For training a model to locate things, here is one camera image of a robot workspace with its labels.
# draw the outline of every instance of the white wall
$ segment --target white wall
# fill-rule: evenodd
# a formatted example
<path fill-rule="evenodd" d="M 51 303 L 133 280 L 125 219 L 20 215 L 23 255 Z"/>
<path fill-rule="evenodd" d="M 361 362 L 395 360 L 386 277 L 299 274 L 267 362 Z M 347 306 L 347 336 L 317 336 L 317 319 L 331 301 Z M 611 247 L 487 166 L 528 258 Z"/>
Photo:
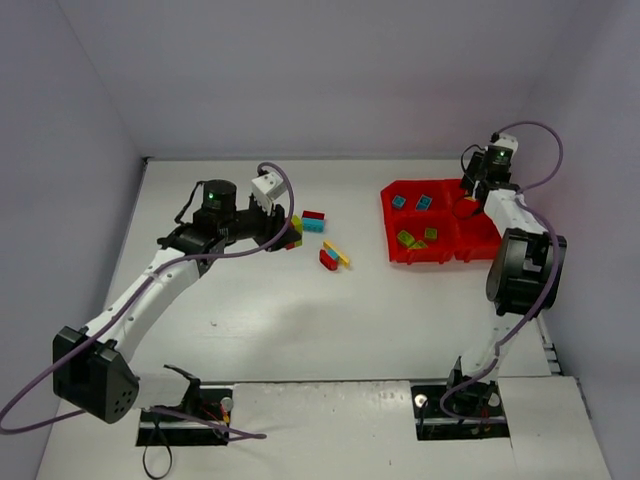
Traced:
<path fill-rule="evenodd" d="M 579 0 L 60 0 L 144 154 L 457 153 Z"/>
<path fill-rule="evenodd" d="M 637 1 L 585 0 L 521 115 L 557 126 L 565 141 L 561 173 L 530 201 L 569 243 L 546 318 L 615 479 L 640 472 L 639 24 Z M 518 133 L 518 179 L 541 178 L 553 140 Z"/>
<path fill-rule="evenodd" d="M 57 3 L 7 0 L 1 10 L 4 405 L 51 364 L 55 333 L 101 306 L 142 165 Z M 45 381 L 6 424 L 48 418 L 57 405 Z M 34 478 L 47 435 L 0 437 L 0 478 Z"/>

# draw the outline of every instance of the white table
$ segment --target white table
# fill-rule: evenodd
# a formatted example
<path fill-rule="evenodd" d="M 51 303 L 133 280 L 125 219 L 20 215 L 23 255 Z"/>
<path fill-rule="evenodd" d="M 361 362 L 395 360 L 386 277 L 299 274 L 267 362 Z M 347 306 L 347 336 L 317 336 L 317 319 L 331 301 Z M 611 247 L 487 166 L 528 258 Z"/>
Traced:
<path fill-rule="evenodd" d="M 235 182 L 244 208 L 256 164 L 152 161 L 109 300 L 144 269 L 197 180 Z M 501 370 L 511 441 L 415 439 L 404 380 L 445 378 L 455 358 L 488 335 L 489 263 L 390 264 L 379 193 L 400 178 L 457 177 L 456 162 L 280 164 L 293 182 L 296 211 L 327 214 L 326 235 L 305 233 L 303 247 L 291 251 L 217 262 L 169 308 L 133 360 L 137 371 L 172 363 L 205 381 L 240 383 L 234 426 L 269 439 L 176 449 L 171 478 L 609 478 L 575 382 L 550 376 L 535 323 Z M 351 256 L 351 270 L 334 274 L 319 264 L 325 237 Z M 344 380 L 359 382 L 320 383 Z M 113 426 L 89 416 L 54 426 L 39 480 L 88 471 L 96 480 L 145 478 L 136 424 L 130 413 Z"/>

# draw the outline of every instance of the red tray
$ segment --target red tray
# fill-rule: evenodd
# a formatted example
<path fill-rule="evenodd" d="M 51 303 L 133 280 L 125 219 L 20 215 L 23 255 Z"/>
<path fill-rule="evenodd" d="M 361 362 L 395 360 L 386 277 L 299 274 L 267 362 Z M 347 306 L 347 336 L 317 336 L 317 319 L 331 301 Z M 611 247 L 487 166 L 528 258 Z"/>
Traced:
<path fill-rule="evenodd" d="M 397 180 L 380 192 L 390 262 L 444 263 L 454 256 L 469 262 L 491 260 L 496 256 L 501 241 L 498 231 L 484 213 L 465 218 L 476 210 L 478 204 L 464 198 L 465 192 L 459 184 L 460 180 L 456 179 Z M 406 199 L 400 210 L 391 205 L 396 195 Z M 415 208 L 422 195 L 432 199 L 426 211 Z M 438 229 L 437 240 L 425 240 L 427 227 Z M 406 230 L 416 240 L 423 240 L 428 248 L 409 250 L 404 247 L 396 238 L 401 230 Z"/>

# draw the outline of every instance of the light blue block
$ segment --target light blue block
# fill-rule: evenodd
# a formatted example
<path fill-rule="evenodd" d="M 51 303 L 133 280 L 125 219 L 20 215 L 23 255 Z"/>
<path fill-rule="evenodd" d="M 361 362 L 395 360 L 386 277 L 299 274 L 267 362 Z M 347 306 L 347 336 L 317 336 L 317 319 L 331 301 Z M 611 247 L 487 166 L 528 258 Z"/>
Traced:
<path fill-rule="evenodd" d="M 404 203 L 407 200 L 404 197 L 401 197 L 400 195 L 396 195 L 395 197 L 393 197 L 393 201 L 391 202 L 391 205 L 393 206 L 393 208 L 400 210 L 402 207 L 404 207 Z"/>
<path fill-rule="evenodd" d="M 324 220 L 318 220 L 317 218 L 303 218 L 302 229 L 307 232 L 324 232 Z"/>
<path fill-rule="evenodd" d="M 430 206 L 431 206 L 431 197 L 422 195 L 420 197 L 420 200 L 418 200 L 418 204 L 416 205 L 416 210 L 427 210 Z"/>

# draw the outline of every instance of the purple cable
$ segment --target purple cable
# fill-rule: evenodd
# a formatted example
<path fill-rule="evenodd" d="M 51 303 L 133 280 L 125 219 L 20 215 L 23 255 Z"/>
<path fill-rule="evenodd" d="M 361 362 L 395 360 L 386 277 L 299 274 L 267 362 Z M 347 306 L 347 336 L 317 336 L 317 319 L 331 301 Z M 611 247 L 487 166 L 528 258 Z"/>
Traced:
<path fill-rule="evenodd" d="M 176 258 L 176 259 L 171 260 L 169 262 L 163 263 L 158 268 L 156 268 L 154 273 L 156 275 L 160 274 L 164 270 L 166 270 L 167 268 L 175 265 L 176 263 L 188 262 L 190 260 L 218 260 L 218 259 L 223 259 L 223 258 L 246 257 L 248 255 L 253 255 L 254 253 L 258 253 L 258 252 L 260 252 L 262 250 L 266 250 L 269 247 L 271 247 L 272 245 L 274 245 L 278 240 L 280 240 L 280 238 L 286 233 L 287 229 L 289 228 L 289 224 L 291 223 L 291 219 L 293 218 L 293 211 L 294 211 L 293 187 L 291 185 L 291 181 L 289 180 L 289 177 L 287 177 L 287 174 L 284 172 L 284 170 L 282 170 L 282 168 L 280 168 L 275 163 L 262 162 L 261 164 L 258 165 L 258 173 L 261 173 L 264 168 L 272 168 L 273 170 L 278 172 L 280 174 L 280 176 L 282 177 L 282 180 L 284 181 L 285 186 L 287 187 L 287 192 L 289 193 L 289 213 L 287 215 L 287 219 L 286 219 L 285 224 L 282 227 L 282 229 L 280 229 L 280 231 L 271 240 L 269 240 L 268 242 L 264 243 L 263 245 L 260 245 L 258 247 L 255 247 L 255 248 L 252 248 L 252 249 L 249 249 L 249 250 L 245 250 L 243 252 L 236 252 L 236 253 L 208 253 L 208 254 L 200 254 L 200 255 L 186 255 L 184 257 Z M 84 352 L 87 348 L 89 348 L 92 344 L 94 344 L 102 335 L 104 335 L 107 331 L 109 331 L 109 329 L 112 328 L 118 322 L 118 320 L 120 320 L 120 318 L 122 318 L 122 316 L 125 314 L 125 312 L 127 310 L 129 310 L 129 308 L 131 308 L 131 306 L 142 296 L 142 294 L 147 290 L 147 288 L 149 288 L 149 286 L 152 283 L 153 283 L 153 277 L 148 277 L 144 282 L 142 282 L 142 284 L 140 284 L 140 286 L 136 289 L 136 291 L 133 293 L 133 295 L 131 295 L 131 297 L 129 297 L 129 299 L 125 302 L 125 304 L 122 306 L 122 308 L 120 308 L 120 310 L 118 310 L 115 313 L 115 315 L 111 318 L 111 320 L 104 327 L 102 327 L 100 330 L 98 330 L 98 332 L 96 332 L 95 335 L 93 335 L 92 337 L 89 337 L 84 343 L 78 345 L 76 348 L 71 350 L 69 353 L 67 353 L 66 355 L 61 357 L 53 365 L 51 365 L 50 367 L 48 367 L 44 371 L 42 371 L 38 376 L 36 376 L 36 378 L 31 380 L 22 390 L 20 390 L 11 400 L 9 400 L 9 402 L 4 406 L 4 408 L 2 410 L 0 410 L 0 435 L 17 435 L 17 434 L 20 434 L 20 433 L 30 432 L 32 430 L 36 430 L 38 428 L 46 427 L 47 425 L 52 425 L 52 424 L 60 422 L 62 420 L 66 420 L 68 418 L 73 418 L 73 417 L 76 417 L 78 415 L 81 415 L 81 414 L 85 413 L 84 410 L 76 410 L 74 412 L 65 413 L 64 415 L 60 415 L 59 417 L 53 417 L 53 418 L 50 418 L 48 420 L 43 420 L 41 422 L 33 423 L 31 425 L 27 425 L 25 427 L 19 427 L 19 428 L 5 428 L 5 427 L 2 426 L 2 422 L 4 421 L 4 419 L 7 416 L 7 414 L 13 409 L 13 407 L 16 406 L 16 404 L 20 400 L 22 400 L 31 390 L 33 390 L 45 378 L 47 378 L 53 372 L 55 372 L 60 367 L 62 367 L 66 363 L 68 363 L 71 359 L 73 359 L 74 357 L 76 357 L 80 353 Z M 158 413 L 166 413 L 167 415 L 173 415 L 173 416 L 176 416 L 176 417 L 179 417 L 179 418 L 184 418 L 186 420 L 190 420 L 190 421 L 194 421 L 194 422 L 199 422 L 199 423 L 203 422 L 203 420 L 201 420 L 201 419 L 199 419 L 197 417 L 191 417 L 189 415 L 184 415 L 184 414 L 178 415 L 179 412 L 173 412 L 172 410 L 168 410 L 168 409 L 167 409 L 167 412 L 158 412 Z M 211 426 L 212 428 L 217 428 L 219 430 L 223 430 L 220 425 L 216 425 L 214 423 L 211 423 L 209 426 Z M 264 435 L 264 434 L 247 433 L 247 432 L 242 432 L 240 430 L 233 430 L 232 433 L 235 433 L 235 434 L 239 435 L 239 437 L 236 437 L 235 440 L 249 439 L 249 438 L 254 438 L 254 439 L 266 438 L 266 435 Z"/>
<path fill-rule="evenodd" d="M 544 185 L 545 183 L 547 183 L 549 180 L 551 180 L 556 173 L 558 173 L 558 170 L 560 169 L 560 165 L 562 165 L 562 160 L 564 159 L 564 146 L 562 144 L 562 140 L 560 139 L 560 136 L 558 135 L 558 133 L 551 127 L 549 127 L 548 125 L 541 123 L 541 122 L 536 122 L 533 120 L 523 120 L 521 122 L 515 122 L 512 123 L 510 125 L 507 125 L 506 127 L 501 128 L 500 130 L 498 130 L 498 133 L 502 133 L 505 130 L 509 129 L 509 128 L 513 128 L 513 127 L 517 127 L 519 125 L 535 125 L 541 128 L 544 128 L 546 131 L 548 131 L 551 135 L 553 135 L 553 137 L 556 139 L 556 142 L 558 142 L 558 160 L 556 162 L 556 166 L 553 169 L 553 171 L 547 175 L 545 178 L 543 178 L 542 180 L 540 180 L 539 182 L 535 182 L 532 183 L 530 185 L 527 185 L 525 187 L 520 188 L 520 190 L 518 190 L 518 194 L 526 192 L 527 190 L 531 190 L 533 188 L 539 187 L 540 185 Z M 556 231 L 554 230 L 553 226 L 551 225 L 551 222 L 549 222 L 549 220 L 547 220 L 542 214 L 536 212 L 535 210 L 533 210 L 530 207 L 527 207 L 526 205 L 524 205 L 520 199 L 516 198 L 516 204 L 518 205 L 518 207 L 520 207 L 522 210 L 524 210 L 525 212 L 529 212 L 531 215 L 533 215 L 533 217 L 540 222 L 546 229 L 547 232 L 549 233 L 549 237 L 551 238 L 551 245 L 553 247 L 553 260 L 551 263 L 551 271 L 549 272 L 549 278 L 547 279 L 547 282 L 544 284 L 544 287 L 542 288 L 542 291 L 540 292 L 540 295 L 538 296 L 538 298 L 536 299 L 536 301 L 534 302 L 534 304 L 531 306 L 531 308 L 527 311 L 527 313 L 524 315 L 524 317 L 522 317 L 522 320 L 520 320 L 518 322 L 518 324 L 507 334 L 504 336 L 504 338 L 502 338 L 501 340 L 498 340 L 494 346 L 494 353 L 496 355 L 496 357 L 498 357 L 500 355 L 500 347 L 502 347 L 504 344 L 506 344 L 509 340 L 511 340 L 513 337 L 515 337 L 518 332 L 520 330 L 522 330 L 522 328 L 530 321 L 533 319 L 533 317 L 535 316 L 536 312 L 538 312 L 544 302 L 544 300 L 547 298 L 547 295 L 549 294 L 549 292 L 551 291 L 551 288 L 553 287 L 553 284 L 556 280 L 556 277 L 558 275 L 558 270 L 560 269 L 560 256 L 557 255 L 557 252 L 560 251 L 560 243 L 558 241 L 558 235 L 556 234 Z M 486 377 L 487 375 L 489 375 L 494 368 L 496 368 L 496 365 L 498 364 L 498 358 L 495 358 L 487 368 L 485 368 L 484 370 L 482 370 L 480 373 L 478 373 L 477 375 L 471 377 L 469 380 L 466 380 L 464 382 L 462 382 L 459 385 L 456 385 L 455 387 L 447 390 L 447 392 L 440 398 L 440 409 L 448 416 L 455 418 L 457 420 L 470 420 L 470 421 L 475 421 L 475 422 L 482 422 L 482 423 L 506 423 L 506 420 L 504 419 L 491 419 L 491 418 L 482 418 L 482 417 L 467 417 L 464 415 L 458 415 L 455 412 L 452 412 L 451 410 L 449 410 L 446 406 L 445 406 L 445 402 L 451 398 L 451 396 L 454 393 L 457 393 L 477 382 L 479 382 L 480 380 L 482 380 L 484 377 Z"/>

